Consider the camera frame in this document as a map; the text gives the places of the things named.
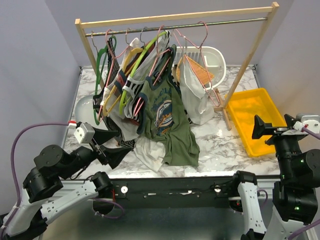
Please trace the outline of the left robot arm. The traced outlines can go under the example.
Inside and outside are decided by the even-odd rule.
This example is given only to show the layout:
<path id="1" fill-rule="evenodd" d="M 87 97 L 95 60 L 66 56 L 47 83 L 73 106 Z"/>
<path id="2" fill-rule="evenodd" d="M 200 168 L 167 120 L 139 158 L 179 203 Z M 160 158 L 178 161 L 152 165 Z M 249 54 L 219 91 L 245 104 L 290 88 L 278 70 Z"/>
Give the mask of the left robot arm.
<path id="1" fill-rule="evenodd" d="M 30 170 L 22 186 L 19 186 L 15 149 L 23 133 L 39 126 L 34 124 L 23 129 L 11 147 L 10 163 L 17 201 L 9 213 L 0 217 L 2 240 L 33 240 L 42 235 L 59 216 L 87 200 L 116 203 L 114 185 L 104 171 L 96 172 L 77 189 L 50 201 L 64 187 L 62 180 L 83 172 L 95 160 L 114 169 L 132 150 L 131 147 L 105 147 L 103 144 L 116 137 L 118 132 L 97 129 L 87 122 L 63 123 L 64 127 L 74 130 L 75 138 L 81 146 L 71 153 L 55 144 L 46 146 L 34 158 L 35 167 Z"/>

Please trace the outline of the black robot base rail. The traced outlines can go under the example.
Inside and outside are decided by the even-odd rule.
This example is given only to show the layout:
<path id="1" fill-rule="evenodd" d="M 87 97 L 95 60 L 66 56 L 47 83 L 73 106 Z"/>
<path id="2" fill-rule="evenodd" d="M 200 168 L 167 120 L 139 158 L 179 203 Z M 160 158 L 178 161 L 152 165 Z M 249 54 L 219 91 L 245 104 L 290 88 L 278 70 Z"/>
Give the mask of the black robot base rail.
<path id="1" fill-rule="evenodd" d="M 115 200 L 124 209 L 227 208 L 239 197 L 240 177 L 116 178 L 98 195 Z"/>

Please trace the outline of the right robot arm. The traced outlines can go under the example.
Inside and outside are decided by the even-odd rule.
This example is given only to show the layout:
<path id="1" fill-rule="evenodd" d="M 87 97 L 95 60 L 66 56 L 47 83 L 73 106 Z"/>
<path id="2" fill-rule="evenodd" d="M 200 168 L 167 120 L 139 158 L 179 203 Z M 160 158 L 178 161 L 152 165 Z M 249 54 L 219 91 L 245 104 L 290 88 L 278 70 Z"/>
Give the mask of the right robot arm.
<path id="1" fill-rule="evenodd" d="M 279 180 L 272 189 L 272 216 L 264 224 L 258 201 L 258 181 L 255 174 L 237 171 L 230 191 L 240 196 L 244 216 L 242 240 L 293 240 L 319 225 L 313 221 L 318 211 L 316 189 L 320 186 L 320 151 L 302 152 L 299 141 L 307 136 L 320 137 L 319 115 L 284 116 L 286 126 L 273 126 L 254 116 L 252 139 L 269 136 L 265 141 L 274 146 L 280 170 Z"/>

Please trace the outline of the white tank top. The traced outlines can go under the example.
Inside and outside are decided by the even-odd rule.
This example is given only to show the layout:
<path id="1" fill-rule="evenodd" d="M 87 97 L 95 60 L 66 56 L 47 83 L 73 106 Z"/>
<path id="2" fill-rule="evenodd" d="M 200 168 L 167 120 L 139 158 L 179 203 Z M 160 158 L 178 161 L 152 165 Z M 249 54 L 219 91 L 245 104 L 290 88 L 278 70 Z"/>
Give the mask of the white tank top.
<path id="1" fill-rule="evenodd" d="M 183 51 L 188 51 L 188 41 L 184 38 Z M 180 70 L 179 87 L 184 109 L 192 122 L 196 125 L 207 123 L 214 116 L 212 105 L 208 103 L 209 90 L 206 89 L 196 75 L 192 72 L 190 64 L 185 61 L 178 67 Z"/>

